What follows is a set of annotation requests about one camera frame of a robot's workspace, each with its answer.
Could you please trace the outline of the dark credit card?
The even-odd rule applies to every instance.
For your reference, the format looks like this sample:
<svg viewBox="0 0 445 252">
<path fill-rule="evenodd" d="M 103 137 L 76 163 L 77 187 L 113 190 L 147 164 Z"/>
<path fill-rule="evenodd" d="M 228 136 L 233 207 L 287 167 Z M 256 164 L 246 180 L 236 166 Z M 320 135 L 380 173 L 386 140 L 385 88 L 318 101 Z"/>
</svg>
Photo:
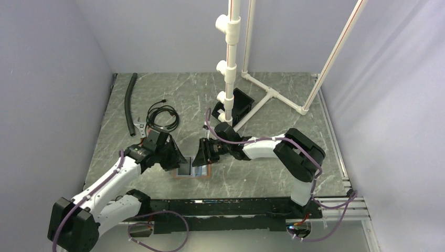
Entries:
<svg viewBox="0 0 445 252">
<path fill-rule="evenodd" d="M 191 176 L 192 171 L 192 158 L 190 156 L 186 157 L 186 162 L 181 163 L 177 169 L 177 176 Z"/>
</svg>

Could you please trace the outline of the black card tray box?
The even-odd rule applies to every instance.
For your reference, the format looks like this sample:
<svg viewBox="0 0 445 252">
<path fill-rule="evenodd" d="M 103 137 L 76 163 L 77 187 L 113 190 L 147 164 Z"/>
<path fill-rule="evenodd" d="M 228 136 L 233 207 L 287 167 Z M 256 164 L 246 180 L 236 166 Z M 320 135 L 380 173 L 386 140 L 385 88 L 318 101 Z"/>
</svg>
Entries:
<svg viewBox="0 0 445 252">
<path fill-rule="evenodd" d="M 234 95 L 234 104 L 232 108 L 232 126 L 236 126 L 238 122 L 246 116 L 247 113 L 251 111 L 252 105 L 254 103 L 254 99 L 248 96 L 246 93 L 241 91 L 239 88 L 235 88 L 233 91 Z M 221 91 L 217 95 L 218 102 L 214 106 L 211 115 L 218 119 L 220 122 L 225 120 L 225 108 L 224 108 L 224 100 L 225 100 L 225 92 Z"/>
</svg>

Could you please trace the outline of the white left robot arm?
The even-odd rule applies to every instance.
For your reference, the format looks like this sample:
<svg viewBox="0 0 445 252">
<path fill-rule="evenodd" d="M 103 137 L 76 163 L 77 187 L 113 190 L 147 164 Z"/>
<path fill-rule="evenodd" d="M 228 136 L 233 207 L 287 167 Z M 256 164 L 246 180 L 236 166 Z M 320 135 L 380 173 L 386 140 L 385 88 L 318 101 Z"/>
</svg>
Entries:
<svg viewBox="0 0 445 252">
<path fill-rule="evenodd" d="M 104 233 L 126 219 L 142 221 L 167 214 L 167 210 L 153 211 L 151 198 L 139 190 L 115 198 L 155 164 L 170 171 L 186 163 L 172 136 L 163 131 L 152 131 L 140 144 L 120 150 L 117 162 L 96 182 L 76 196 L 61 197 L 54 203 L 47 234 L 52 250 L 91 251 Z"/>
</svg>

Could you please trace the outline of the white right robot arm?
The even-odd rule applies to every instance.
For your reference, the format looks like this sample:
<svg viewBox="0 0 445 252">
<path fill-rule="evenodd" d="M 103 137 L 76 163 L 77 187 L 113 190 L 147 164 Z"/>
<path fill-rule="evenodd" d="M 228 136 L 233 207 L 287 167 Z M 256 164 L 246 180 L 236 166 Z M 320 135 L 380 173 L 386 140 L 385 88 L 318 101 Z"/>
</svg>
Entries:
<svg viewBox="0 0 445 252">
<path fill-rule="evenodd" d="M 291 215 L 301 218 L 309 212 L 315 179 L 326 157 L 320 146 L 295 128 L 281 135 L 255 138 L 241 136 L 232 126 L 223 122 L 211 129 L 211 132 L 215 133 L 215 138 L 199 140 L 193 166 L 216 163 L 225 154 L 241 161 L 277 158 L 295 178 L 289 204 Z"/>
</svg>

